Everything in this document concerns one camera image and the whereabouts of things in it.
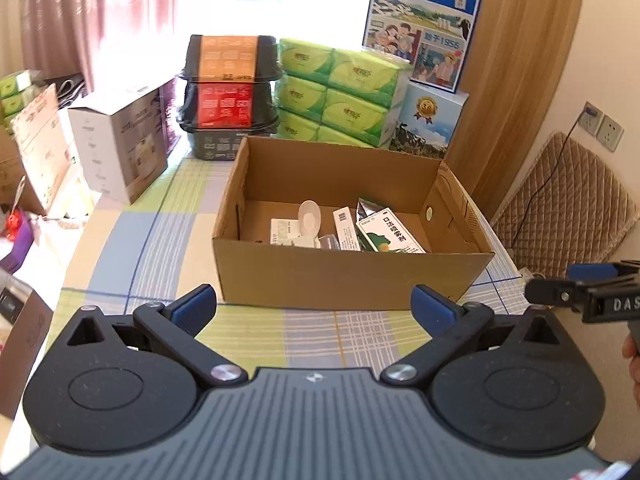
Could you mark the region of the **person right hand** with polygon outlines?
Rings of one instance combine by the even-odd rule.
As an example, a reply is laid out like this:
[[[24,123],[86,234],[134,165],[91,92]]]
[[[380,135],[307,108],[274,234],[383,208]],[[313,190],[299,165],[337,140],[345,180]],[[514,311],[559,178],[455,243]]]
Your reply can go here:
[[[640,408],[640,356],[639,348],[631,334],[628,334],[623,342],[622,356],[625,360],[629,361],[629,376],[634,382],[632,395],[634,396],[634,402],[636,402],[636,405]]]

